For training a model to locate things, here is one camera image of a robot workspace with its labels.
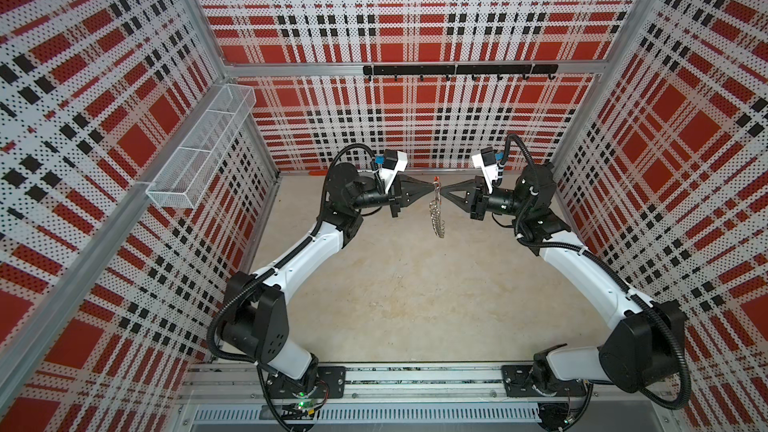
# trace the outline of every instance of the wire mesh basket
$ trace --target wire mesh basket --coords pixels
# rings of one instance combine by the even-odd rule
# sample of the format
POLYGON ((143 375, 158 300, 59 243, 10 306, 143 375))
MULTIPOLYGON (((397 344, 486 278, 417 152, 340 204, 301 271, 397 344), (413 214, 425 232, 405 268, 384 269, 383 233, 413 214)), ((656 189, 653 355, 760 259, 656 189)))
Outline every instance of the wire mesh basket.
POLYGON ((252 87, 223 86, 147 190, 152 202, 196 208, 255 104, 252 87))

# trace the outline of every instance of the metal spring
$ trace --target metal spring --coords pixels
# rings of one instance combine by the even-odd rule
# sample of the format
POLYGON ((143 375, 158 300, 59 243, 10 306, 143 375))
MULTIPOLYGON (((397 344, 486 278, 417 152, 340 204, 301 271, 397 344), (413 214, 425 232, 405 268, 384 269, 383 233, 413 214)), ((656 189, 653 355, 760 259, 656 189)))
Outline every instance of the metal spring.
POLYGON ((435 186, 435 199, 429 203, 429 215, 432 217, 432 230, 435 231, 435 235, 440 238, 446 237, 446 223, 440 219, 440 204, 442 198, 440 197, 440 178, 435 177, 432 182, 435 186))

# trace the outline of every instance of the plaid wall panel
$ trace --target plaid wall panel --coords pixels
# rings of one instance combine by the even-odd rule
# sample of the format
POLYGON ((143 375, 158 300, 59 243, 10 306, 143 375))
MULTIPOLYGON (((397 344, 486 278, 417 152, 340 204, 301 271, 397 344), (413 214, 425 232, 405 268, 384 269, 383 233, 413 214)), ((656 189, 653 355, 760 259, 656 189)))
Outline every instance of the plaid wall panel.
POLYGON ((768 0, 660 0, 560 188, 619 274, 689 317, 694 430, 768 418, 768 0))
MULTIPOLYGON (((552 158, 591 80, 558 74, 554 80, 289 77, 240 83, 255 89, 254 118, 278 168, 314 170, 327 168, 354 142, 378 152, 403 150, 411 167, 472 167, 472 151, 503 148, 510 132, 524 138, 534 157, 552 158)), ((522 166, 522 157, 509 163, 522 166)))
POLYGON ((268 172, 240 132, 195 210, 150 207, 0 430, 162 430, 240 266, 268 172))
POLYGON ((0 350, 212 82, 178 0, 0 0, 0 350))
POLYGON ((592 60, 634 0, 199 0, 232 63, 592 60))

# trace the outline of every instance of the concrete floor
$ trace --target concrete floor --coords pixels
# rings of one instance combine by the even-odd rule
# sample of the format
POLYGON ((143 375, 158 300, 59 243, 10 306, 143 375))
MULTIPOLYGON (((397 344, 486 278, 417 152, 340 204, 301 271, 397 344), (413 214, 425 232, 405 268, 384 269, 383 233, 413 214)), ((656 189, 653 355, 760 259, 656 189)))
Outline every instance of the concrete floor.
MULTIPOLYGON (((431 181, 432 177, 415 176, 431 181)), ((443 176, 444 185, 471 176, 443 176)), ((286 176, 251 271, 312 229, 323 177, 286 176)), ((514 185, 506 176, 504 186, 514 185)), ((288 306, 290 336, 321 362, 531 360, 554 344, 601 344, 608 328, 554 268, 489 216, 470 220, 444 200, 446 237, 421 198, 392 218, 365 218, 357 236, 288 306)), ((559 207, 553 204, 559 213, 559 207)), ((500 222, 509 223, 509 218, 500 222)))

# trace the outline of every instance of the red plaid pattern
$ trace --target red plaid pattern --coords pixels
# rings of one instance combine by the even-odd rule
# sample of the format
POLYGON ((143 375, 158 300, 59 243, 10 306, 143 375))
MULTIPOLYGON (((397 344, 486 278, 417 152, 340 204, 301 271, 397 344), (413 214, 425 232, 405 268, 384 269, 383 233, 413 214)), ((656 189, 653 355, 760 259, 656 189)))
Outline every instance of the red plaid pattern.
POLYGON ((634 0, 199 0, 231 63, 603 59, 634 0))
POLYGON ((766 0, 660 0, 560 177, 581 234, 688 315, 695 430, 768 417, 766 0))

